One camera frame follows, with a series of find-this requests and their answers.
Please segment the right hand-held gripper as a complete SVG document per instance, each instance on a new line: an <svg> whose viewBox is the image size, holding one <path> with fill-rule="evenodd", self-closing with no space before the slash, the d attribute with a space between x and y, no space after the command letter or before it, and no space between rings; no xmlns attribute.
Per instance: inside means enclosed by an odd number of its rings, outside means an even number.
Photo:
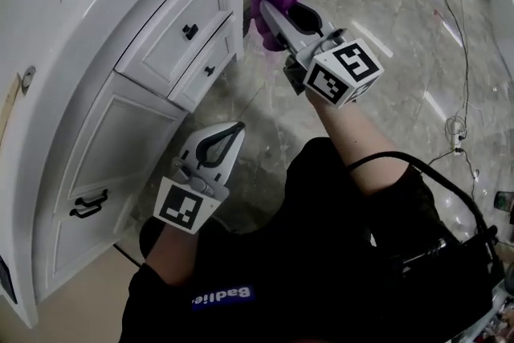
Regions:
<svg viewBox="0 0 514 343"><path fill-rule="evenodd" d="M262 1L260 11L284 51L292 52L284 74L298 95L310 90L340 108L366 93L384 73L363 39L348 40L345 29L336 30L310 6L296 2L282 15Z"/></svg>

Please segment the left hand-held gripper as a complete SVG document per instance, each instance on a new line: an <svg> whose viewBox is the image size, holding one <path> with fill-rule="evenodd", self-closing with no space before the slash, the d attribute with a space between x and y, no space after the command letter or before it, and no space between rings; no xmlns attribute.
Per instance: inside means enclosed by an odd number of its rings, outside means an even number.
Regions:
<svg viewBox="0 0 514 343"><path fill-rule="evenodd" d="M186 233L196 234L229 197L232 174L246 127L242 121L217 123L192 133L163 177L153 216ZM197 169L216 169L215 180Z"/></svg>

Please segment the white drawer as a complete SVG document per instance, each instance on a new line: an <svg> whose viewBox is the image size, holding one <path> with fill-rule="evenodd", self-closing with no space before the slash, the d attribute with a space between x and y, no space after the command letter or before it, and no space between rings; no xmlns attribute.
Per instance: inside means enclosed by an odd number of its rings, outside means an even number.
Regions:
<svg viewBox="0 0 514 343"><path fill-rule="evenodd" d="M167 97L211 36L232 14L231 0L165 0L129 44L114 70ZM187 40L185 25L198 25Z"/></svg>
<svg viewBox="0 0 514 343"><path fill-rule="evenodd" d="M168 100L187 112L194 112L225 66L234 57L233 29L235 16L211 36L168 95ZM208 76L206 67L216 67Z"/></svg>

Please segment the person's left forearm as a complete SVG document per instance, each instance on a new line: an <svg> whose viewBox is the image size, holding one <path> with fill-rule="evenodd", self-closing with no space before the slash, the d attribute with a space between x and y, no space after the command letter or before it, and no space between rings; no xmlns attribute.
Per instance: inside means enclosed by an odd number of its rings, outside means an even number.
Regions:
<svg viewBox="0 0 514 343"><path fill-rule="evenodd" d="M177 286L194 272L198 240L198 234L189 234L151 217L141 228L139 244L145 264L166 284Z"/></svg>

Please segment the person's right forearm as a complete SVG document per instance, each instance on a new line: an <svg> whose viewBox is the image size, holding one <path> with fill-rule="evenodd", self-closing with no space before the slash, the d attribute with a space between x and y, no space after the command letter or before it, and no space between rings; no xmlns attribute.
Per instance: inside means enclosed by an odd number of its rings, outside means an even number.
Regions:
<svg viewBox="0 0 514 343"><path fill-rule="evenodd" d="M350 102L336 108L309 89L305 94L345 165L352 165L375 153L396 149L357 103ZM392 186L407 168L408 164L402 160L383 157L366 162L350 175L359 190L369 196Z"/></svg>

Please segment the white cabinet door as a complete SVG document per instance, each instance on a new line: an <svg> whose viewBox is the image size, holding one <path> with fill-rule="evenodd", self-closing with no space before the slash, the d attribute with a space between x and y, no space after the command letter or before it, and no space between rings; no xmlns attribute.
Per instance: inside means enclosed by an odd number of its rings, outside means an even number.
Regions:
<svg viewBox="0 0 514 343"><path fill-rule="evenodd" d="M67 214L77 198L104 189L130 195L155 166L186 111L113 72L75 140L55 212Z"/></svg>
<svg viewBox="0 0 514 343"><path fill-rule="evenodd" d="M102 210L88 218L58 218L35 280L35 299L44 301L103 254L124 234L135 195L110 194Z"/></svg>

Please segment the person's black shirt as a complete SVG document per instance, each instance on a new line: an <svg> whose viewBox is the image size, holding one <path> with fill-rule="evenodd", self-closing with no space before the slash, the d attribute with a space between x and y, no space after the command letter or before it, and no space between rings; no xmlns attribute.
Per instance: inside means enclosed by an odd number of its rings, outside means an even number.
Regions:
<svg viewBox="0 0 514 343"><path fill-rule="evenodd" d="M413 167L369 197L334 145L310 140L263 228L208 224L192 276L166 284L143 265L129 285L120 343L446 343L492 306L413 288L404 260L459 241Z"/></svg>

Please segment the white vanity sink cabinet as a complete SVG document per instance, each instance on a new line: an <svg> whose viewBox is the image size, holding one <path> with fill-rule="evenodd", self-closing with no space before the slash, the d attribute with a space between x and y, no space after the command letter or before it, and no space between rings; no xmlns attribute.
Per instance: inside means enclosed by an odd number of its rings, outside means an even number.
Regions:
<svg viewBox="0 0 514 343"><path fill-rule="evenodd" d="M20 85L0 145L0 256L18 303L1 284L0 296L28 327L38 323L35 280L65 215L55 203L75 140L117 61L164 1L0 0L0 112L15 75L36 69L26 95ZM230 61L243 55L243 0L231 5Z"/></svg>

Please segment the metal sink drain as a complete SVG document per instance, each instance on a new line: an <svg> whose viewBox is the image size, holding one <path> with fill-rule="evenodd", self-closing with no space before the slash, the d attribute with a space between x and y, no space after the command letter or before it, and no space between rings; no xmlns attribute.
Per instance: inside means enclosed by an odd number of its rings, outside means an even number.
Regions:
<svg viewBox="0 0 514 343"><path fill-rule="evenodd" d="M36 69L34 66L29 66L23 76L22 76L22 80L21 80L21 89L22 89L22 94L23 95L26 95L34 77L35 77L35 73L36 73Z"/></svg>

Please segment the long wooden strip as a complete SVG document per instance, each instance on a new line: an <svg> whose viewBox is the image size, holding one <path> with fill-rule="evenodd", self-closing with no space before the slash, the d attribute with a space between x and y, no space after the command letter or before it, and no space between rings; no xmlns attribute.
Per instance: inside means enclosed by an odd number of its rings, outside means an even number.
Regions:
<svg viewBox="0 0 514 343"><path fill-rule="evenodd" d="M10 89L8 91L8 94L5 98L4 104L2 106L2 112L0 115L0 145L2 144L2 139L3 139L4 132L6 130L6 125L9 120L10 113L14 106L16 97L18 95L18 90L20 89L20 85L21 85L21 78L20 78L19 74L16 74L14 77L14 80L10 86Z"/></svg>

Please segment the black pack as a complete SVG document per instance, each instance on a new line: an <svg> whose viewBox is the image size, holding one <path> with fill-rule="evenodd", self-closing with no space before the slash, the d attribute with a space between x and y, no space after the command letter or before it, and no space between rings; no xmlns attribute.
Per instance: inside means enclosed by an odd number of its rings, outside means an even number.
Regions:
<svg viewBox="0 0 514 343"><path fill-rule="evenodd" d="M458 245L441 242L436 249L404 260L402 277L411 287L426 292L488 295L504 278L496 244L495 226L477 231Z"/></svg>

